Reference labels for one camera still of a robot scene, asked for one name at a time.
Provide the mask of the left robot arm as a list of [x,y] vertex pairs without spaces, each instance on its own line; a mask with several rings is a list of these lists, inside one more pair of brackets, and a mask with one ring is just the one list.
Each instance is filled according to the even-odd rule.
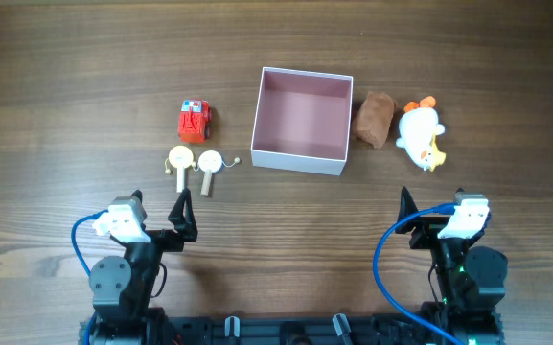
[[180,344],[182,337],[162,308],[151,308],[155,280],[167,279],[165,253],[181,252],[195,242],[197,226],[189,189],[168,215],[172,229],[148,230],[142,192],[115,198],[95,219],[98,235],[124,248],[122,256],[100,259],[88,275],[94,315],[80,330],[80,344]]

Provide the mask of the yellow wooden rattle drum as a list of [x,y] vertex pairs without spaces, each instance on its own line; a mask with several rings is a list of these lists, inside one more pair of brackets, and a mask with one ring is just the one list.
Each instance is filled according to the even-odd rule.
[[183,145],[173,147],[164,161],[165,174],[176,175],[176,191],[180,194],[186,188],[187,170],[196,166],[192,151]]

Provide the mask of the brown plush toy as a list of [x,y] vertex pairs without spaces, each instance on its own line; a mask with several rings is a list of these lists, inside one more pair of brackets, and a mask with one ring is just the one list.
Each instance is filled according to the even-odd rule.
[[371,91],[352,121],[351,131],[374,149],[380,149],[386,142],[395,111],[396,102],[389,95]]

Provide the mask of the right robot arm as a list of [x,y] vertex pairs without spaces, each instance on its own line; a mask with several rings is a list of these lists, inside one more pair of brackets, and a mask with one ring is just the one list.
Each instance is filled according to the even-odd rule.
[[495,308],[506,293],[507,257],[476,244],[485,226],[473,235],[442,237],[449,220],[423,215],[395,231],[411,235],[412,249],[431,254],[430,270],[436,274],[440,294],[422,304],[419,316],[464,344],[503,345],[503,324]]

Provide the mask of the white pig rattle drum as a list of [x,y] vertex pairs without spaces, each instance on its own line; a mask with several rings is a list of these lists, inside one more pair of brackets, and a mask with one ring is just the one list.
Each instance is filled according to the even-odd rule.
[[240,157],[235,157],[231,164],[227,164],[221,154],[215,150],[206,150],[198,158],[197,165],[204,172],[200,194],[209,196],[213,175],[223,167],[231,168],[241,162]]

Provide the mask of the white duck plush toy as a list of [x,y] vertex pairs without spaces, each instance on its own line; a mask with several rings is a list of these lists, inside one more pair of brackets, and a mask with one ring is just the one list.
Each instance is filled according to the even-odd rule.
[[419,102],[409,102],[398,125],[396,146],[404,149],[412,162],[424,171],[433,172],[445,163],[446,154],[438,149],[436,138],[446,129],[439,122],[436,99],[427,96]]

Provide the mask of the red toy fire truck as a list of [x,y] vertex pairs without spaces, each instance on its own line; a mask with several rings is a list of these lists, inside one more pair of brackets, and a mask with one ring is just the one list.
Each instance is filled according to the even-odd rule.
[[210,138],[212,112],[207,101],[184,100],[179,113],[178,137],[185,143],[204,143]]

